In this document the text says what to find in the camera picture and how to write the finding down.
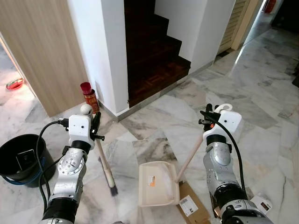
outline door frame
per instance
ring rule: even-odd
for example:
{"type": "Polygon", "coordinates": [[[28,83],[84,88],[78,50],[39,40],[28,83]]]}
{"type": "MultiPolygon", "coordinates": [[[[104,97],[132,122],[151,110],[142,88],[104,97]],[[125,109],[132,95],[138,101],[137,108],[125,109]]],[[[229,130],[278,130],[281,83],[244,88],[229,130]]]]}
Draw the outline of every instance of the door frame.
{"type": "Polygon", "coordinates": [[[238,50],[245,42],[245,39],[253,25],[253,22],[259,13],[263,0],[250,0],[243,16],[242,22],[233,40],[231,49],[238,50]]]}

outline broom handle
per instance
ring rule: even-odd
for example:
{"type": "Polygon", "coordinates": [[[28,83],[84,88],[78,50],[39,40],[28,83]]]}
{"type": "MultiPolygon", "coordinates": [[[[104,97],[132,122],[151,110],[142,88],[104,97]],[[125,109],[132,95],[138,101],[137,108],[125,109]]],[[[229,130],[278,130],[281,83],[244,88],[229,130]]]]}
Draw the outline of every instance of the broom handle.
{"type": "Polygon", "coordinates": [[[110,169],[109,164],[107,162],[107,159],[106,159],[106,156],[104,154],[104,151],[103,151],[102,145],[100,143],[100,140],[96,140],[94,142],[95,142],[96,147],[99,149],[100,159],[101,159],[101,163],[103,165],[103,170],[104,170],[105,176],[107,178],[108,185],[109,185],[110,188],[113,188],[115,186],[114,178],[112,176],[111,169],[110,169]]]}
{"type": "Polygon", "coordinates": [[[100,158],[101,158],[101,162],[102,162],[102,164],[103,164],[103,168],[104,168],[104,169],[109,169],[109,165],[108,165],[106,156],[105,156],[105,154],[104,154],[102,145],[101,145],[101,143],[100,143],[100,140],[96,140],[96,141],[94,141],[94,142],[95,142],[96,147],[99,149],[100,158]]]}
{"type": "Polygon", "coordinates": [[[200,147],[202,141],[203,141],[203,139],[202,139],[202,134],[201,134],[200,137],[197,139],[194,148],[190,152],[190,154],[188,156],[188,159],[185,161],[183,167],[181,168],[179,174],[177,175],[177,178],[174,181],[175,183],[178,183],[179,179],[181,179],[183,173],[185,172],[187,166],[189,165],[190,161],[192,160],[192,158],[194,157],[194,155],[197,152],[198,148],[200,147]]]}

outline paper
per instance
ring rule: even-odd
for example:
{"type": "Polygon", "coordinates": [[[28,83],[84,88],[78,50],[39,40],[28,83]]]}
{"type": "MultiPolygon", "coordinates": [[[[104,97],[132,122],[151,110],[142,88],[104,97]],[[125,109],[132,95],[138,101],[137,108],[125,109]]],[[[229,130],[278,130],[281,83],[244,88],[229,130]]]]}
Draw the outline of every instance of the paper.
{"type": "Polygon", "coordinates": [[[179,205],[187,217],[198,210],[198,207],[189,195],[180,200],[179,205]]]}

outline white wall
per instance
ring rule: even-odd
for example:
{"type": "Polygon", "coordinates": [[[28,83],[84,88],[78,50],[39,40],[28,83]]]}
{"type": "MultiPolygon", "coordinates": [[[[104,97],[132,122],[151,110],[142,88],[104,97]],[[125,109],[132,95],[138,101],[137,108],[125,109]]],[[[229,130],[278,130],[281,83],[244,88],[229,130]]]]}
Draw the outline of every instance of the white wall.
{"type": "Polygon", "coordinates": [[[156,0],[155,14],[169,19],[167,35],[182,41],[179,55],[192,60],[207,0],[156,0]]]}
{"type": "Polygon", "coordinates": [[[123,1],[68,3],[89,82],[98,99],[117,115],[128,109],[123,1]]]}
{"type": "Polygon", "coordinates": [[[190,72],[213,61],[224,35],[235,0],[208,0],[195,44],[190,72]]]}
{"type": "Polygon", "coordinates": [[[235,0],[156,0],[155,13],[169,19],[167,35],[182,41],[179,55],[189,73],[216,57],[235,0]]]}

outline bucket handle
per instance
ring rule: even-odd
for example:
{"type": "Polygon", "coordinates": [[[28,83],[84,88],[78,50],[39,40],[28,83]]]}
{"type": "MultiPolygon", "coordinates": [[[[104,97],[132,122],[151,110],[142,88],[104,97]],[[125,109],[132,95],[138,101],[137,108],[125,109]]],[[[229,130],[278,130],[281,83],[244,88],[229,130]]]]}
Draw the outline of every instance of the bucket handle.
{"type": "MultiPolygon", "coordinates": [[[[45,157],[42,158],[42,166],[44,167],[45,165],[45,157]]],[[[6,176],[2,176],[4,180],[6,180],[7,182],[11,183],[11,184],[14,184],[14,185],[24,185],[24,184],[28,184],[28,183],[31,183],[33,181],[35,181],[39,175],[42,174],[41,170],[39,169],[38,173],[34,175],[34,177],[31,178],[31,180],[25,182],[25,183],[22,183],[22,182],[19,182],[19,181],[13,181],[13,180],[10,180],[8,179],[6,176]]]]}

